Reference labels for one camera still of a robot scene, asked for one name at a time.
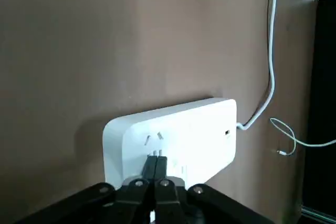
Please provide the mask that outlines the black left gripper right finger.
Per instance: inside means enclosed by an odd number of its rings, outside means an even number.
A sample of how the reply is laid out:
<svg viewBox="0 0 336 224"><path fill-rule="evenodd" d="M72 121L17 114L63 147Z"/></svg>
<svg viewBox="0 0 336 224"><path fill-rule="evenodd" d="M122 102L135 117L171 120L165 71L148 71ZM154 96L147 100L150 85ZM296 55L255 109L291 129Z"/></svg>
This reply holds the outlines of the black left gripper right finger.
<svg viewBox="0 0 336 224"><path fill-rule="evenodd" d="M168 176L167 158L157 157L154 173L155 223L273 223L270 219L205 184L185 189Z"/></svg>

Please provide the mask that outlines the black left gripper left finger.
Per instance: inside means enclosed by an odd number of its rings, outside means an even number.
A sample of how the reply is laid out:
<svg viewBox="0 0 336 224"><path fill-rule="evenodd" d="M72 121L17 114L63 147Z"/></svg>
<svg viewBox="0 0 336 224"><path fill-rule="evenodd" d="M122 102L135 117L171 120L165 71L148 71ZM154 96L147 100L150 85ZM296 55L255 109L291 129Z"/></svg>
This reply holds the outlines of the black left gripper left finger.
<svg viewBox="0 0 336 224"><path fill-rule="evenodd" d="M18 223L151 223L157 166L157 157L148 156L140 175L125 179L119 189L97 183Z"/></svg>

